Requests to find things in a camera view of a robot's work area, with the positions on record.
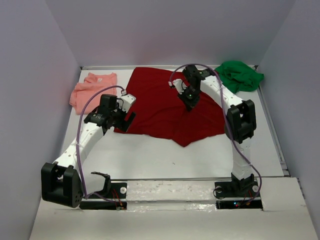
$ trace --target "white panel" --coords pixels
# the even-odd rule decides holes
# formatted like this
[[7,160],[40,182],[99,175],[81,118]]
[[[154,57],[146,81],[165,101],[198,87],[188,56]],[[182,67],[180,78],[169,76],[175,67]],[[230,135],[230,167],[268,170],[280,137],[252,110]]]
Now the white panel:
[[294,0],[46,0],[81,66],[258,64]]
[[28,240],[80,68],[44,0],[0,1],[0,238]]
[[281,179],[281,184],[277,178],[268,178],[263,183],[261,198],[266,211],[295,210],[307,207],[296,178],[284,177]]
[[[133,70],[83,70],[80,82],[84,81],[88,72],[98,75],[115,72],[118,84],[126,87]],[[283,176],[257,92],[239,92],[238,96],[255,102],[257,129],[251,143],[252,163],[262,176]],[[73,109],[63,149],[74,139],[78,122],[79,116]],[[113,179],[174,179],[229,178],[232,167],[232,147],[224,134],[207,137],[187,147],[181,147],[172,140],[147,135],[120,134],[109,130],[93,147],[83,169],[86,176],[99,171],[110,174]]]
[[260,64],[262,90],[290,173],[320,236],[320,1],[296,1]]

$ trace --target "fabric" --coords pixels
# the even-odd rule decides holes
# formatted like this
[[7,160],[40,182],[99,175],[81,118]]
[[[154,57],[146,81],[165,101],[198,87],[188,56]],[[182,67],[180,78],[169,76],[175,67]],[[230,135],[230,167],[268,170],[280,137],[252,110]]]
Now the fabric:
[[241,61],[225,61],[215,69],[225,85],[234,94],[239,91],[252,92],[265,78]]
[[[136,102],[130,108],[136,117],[127,134],[172,139],[183,147],[206,137],[224,134],[221,108],[209,96],[201,93],[197,106],[188,112],[177,97],[177,90],[168,85],[171,73],[150,67],[134,69],[126,92],[136,97]],[[177,72],[173,79],[183,78],[183,74]]]
[[[78,82],[71,93],[70,105],[74,107],[77,115],[81,114],[87,101],[98,91],[117,85],[117,75],[111,73],[109,75],[95,75],[89,72],[88,76],[84,79],[83,83]],[[117,95],[116,88],[109,89],[107,91],[98,94],[87,106],[84,113],[90,113],[100,103],[100,97],[102,94]]]

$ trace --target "white wall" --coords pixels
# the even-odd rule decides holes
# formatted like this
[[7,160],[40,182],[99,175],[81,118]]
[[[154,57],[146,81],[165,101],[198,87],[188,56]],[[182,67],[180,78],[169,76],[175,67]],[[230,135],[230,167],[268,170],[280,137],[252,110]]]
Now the white wall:
[[294,0],[46,0],[81,66],[260,63]]
[[0,1],[0,239],[27,240],[79,66],[44,0]]
[[266,52],[262,89],[320,236],[320,0],[298,0]]

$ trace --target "red towel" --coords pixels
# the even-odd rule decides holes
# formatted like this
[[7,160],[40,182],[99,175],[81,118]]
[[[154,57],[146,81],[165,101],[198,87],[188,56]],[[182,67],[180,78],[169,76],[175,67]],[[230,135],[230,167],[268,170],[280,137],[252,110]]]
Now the red towel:
[[[150,67],[134,69],[126,92],[136,97],[130,109],[136,117],[127,133],[172,139],[183,147],[206,137],[224,134],[225,122],[219,105],[202,92],[196,107],[188,112],[177,97],[177,90],[168,85],[171,73]],[[184,76],[177,72],[173,79],[184,79]]]

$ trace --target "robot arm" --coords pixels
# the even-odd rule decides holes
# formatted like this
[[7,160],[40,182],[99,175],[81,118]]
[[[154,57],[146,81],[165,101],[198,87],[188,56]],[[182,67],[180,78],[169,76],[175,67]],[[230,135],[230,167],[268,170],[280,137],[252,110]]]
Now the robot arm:
[[[198,70],[194,65],[187,66],[182,73],[189,86],[181,79],[176,79],[169,85],[177,89],[178,97],[183,101],[188,111],[191,111],[197,105],[200,92],[206,93],[222,107],[220,84],[213,73],[208,69]],[[247,159],[250,159],[251,138],[257,127],[255,105],[251,100],[244,101],[226,87],[222,87],[226,119],[231,128],[234,144]],[[229,184],[225,182],[216,184],[222,188],[220,189],[221,197],[237,197],[236,195],[242,195],[243,192],[247,192],[256,185],[251,166],[238,153],[234,144],[231,144],[233,154],[232,181]]]
[[[115,95],[103,94],[100,104],[84,119],[80,139],[76,139],[53,163],[45,163],[41,169],[42,198],[45,201],[77,207],[83,197],[82,182],[79,177],[76,145],[79,146],[81,165],[86,160],[94,145],[111,127],[126,132],[135,118],[131,113],[125,120],[136,98],[126,94],[117,98]],[[89,193],[108,192],[111,179],[108,174],[92,172],[95,184],[87,189]]]

